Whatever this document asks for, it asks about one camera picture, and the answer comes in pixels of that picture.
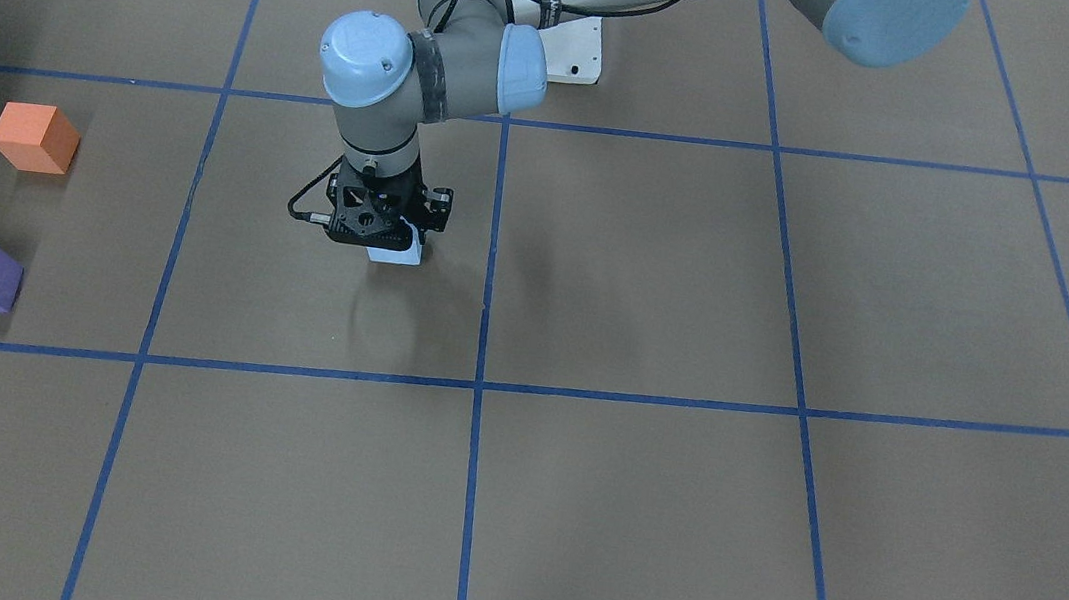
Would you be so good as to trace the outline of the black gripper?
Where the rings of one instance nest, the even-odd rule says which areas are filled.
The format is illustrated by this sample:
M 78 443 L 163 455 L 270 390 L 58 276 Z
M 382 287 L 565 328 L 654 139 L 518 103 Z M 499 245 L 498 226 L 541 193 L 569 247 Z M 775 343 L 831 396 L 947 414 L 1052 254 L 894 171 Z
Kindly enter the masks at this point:
M 322 229 L 330 240 L 403 252 L 446 229 L 454 190 L 428 188 L 420 164 L 393 176 L 369 176 L 346 166 L 340 164 L 327 185 L 334 212 Z

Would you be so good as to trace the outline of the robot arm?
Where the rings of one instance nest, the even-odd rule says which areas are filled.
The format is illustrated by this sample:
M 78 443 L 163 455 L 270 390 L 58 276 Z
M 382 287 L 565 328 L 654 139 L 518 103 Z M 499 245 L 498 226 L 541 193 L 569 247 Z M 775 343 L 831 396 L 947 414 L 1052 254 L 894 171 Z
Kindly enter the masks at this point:
M 338 16 L 319 45 L 341 153 L 315 176 L 330 209 L 298 209 L 331 241 L 362 245 L 373 262 L 414 266 L 451 215 L 453 191 L 428 188 L 420 127 L 536 108 L 546 95 L 549 28 L 630 18 L 685 0 L 416 0 L 422 26 L 365 10 Z M 788 0 L 831 48 L 861 67 L 919 58 L 947 39 L 970 0 Z

